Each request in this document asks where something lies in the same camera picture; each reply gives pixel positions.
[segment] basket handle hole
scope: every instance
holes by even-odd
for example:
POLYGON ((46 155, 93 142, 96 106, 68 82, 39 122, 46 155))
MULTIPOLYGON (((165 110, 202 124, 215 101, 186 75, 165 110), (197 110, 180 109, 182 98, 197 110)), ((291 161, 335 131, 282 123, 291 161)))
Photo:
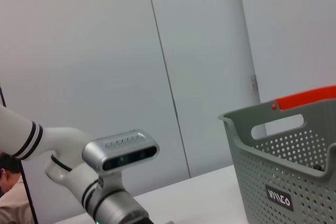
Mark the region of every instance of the basket handle hole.
POLYGON ((255 140, 259 140, 266 136, 302 127, 304 122, 305 121, 301 114, 292 115, 287 118, 281 118, 272 122, 254 126, 251 130, 251 135, 255 140))

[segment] white wall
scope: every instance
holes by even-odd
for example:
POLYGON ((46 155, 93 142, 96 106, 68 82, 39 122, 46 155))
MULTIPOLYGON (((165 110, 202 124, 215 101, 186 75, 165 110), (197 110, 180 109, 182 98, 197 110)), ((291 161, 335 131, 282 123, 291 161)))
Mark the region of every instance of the white wall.
MULTIPOLYGON (((0 27, 9 108, 93 136, 149 132, 161 152, 125 171, 134 195, 188 178, 150 0, 0 0, 0 27)), ((49 156, 24 163, 41 224, 83 211, 45 176, 49 156)))
POLYGON ((259 103, 241 0, 153 0, 191 175, 232 164, 221 113, 259 103))
POLYGON ((334 0, 243 0, 262 102, 335 84, 334 0))

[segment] person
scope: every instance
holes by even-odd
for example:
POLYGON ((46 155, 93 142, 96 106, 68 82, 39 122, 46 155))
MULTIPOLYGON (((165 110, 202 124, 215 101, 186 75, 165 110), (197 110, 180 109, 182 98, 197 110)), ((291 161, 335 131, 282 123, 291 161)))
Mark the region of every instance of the person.
POLYGON ((0 223, 34 224, 18 160, 0 153, 0 223))

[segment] panel seam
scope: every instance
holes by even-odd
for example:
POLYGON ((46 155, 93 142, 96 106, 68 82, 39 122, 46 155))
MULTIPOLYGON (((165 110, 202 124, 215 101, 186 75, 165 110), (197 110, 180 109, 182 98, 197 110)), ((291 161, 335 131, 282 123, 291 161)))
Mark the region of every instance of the panel seam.
POLYGON ((157 35, 159 37, 159 42, 160 42, 160 47, 161 47, 161 52, 162 52, 164 67, 165 67, 167 78, 168 78, 169 89, 170 89, 170 93, 171 93, 172 100, 173 100, 173 106, 174 106, 175 116, 176 116, 176 120, 177 120, 178 131, 180 132, 180 137, 181 137, 181 142, 182 142, 182 147, 183 147, 185 161, 186 161, 186 164, 187 164, 188 174, 189 174, 189 178, 192 178, 191 177, 191 173, 190 173, 188 158, 187 158, 187 154, 186 154, 186 150, 185 150, 185 146, 184 146, 184 142, 183 142, 183 137, 182 137, 182 131, 181 131, 181 126, 180 126, 180 122, 179 122, 179 117, 178 117, 178 114, 177 114, 177 109, 176 109, 176 104, 175 104, 173 89, 172 89, 172 85, 171 85, 170 77, 169 77, 169 73, 168 73, 168 67, 167 67, 167 63, 166 63, 166 58, 165 58, 165 55, 164 55, 164 52, 163 52, 163 46, 162 46, 161 36, 160 36, 160 31, 159 31, 159 25, 158 25, 158 21, 156 20, 156 14, 155 14, 153 0, 151 0, 151 5, 152 5, 152 9, 153 9, 153 15, 154 15, 154 20, 155 20, 156 31, 157 31, 157 35))

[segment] red handle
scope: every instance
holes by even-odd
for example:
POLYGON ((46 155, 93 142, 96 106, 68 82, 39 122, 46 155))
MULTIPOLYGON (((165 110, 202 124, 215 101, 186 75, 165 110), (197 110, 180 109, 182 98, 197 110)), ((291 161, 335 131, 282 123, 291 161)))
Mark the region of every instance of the red handle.
POLYGON ((277 101, 279 103, 279 107, 281 110, 287 110, 308 103, 335 98, 336 85, 292 94, 287 97, 274 99, 274 101, 277 101))

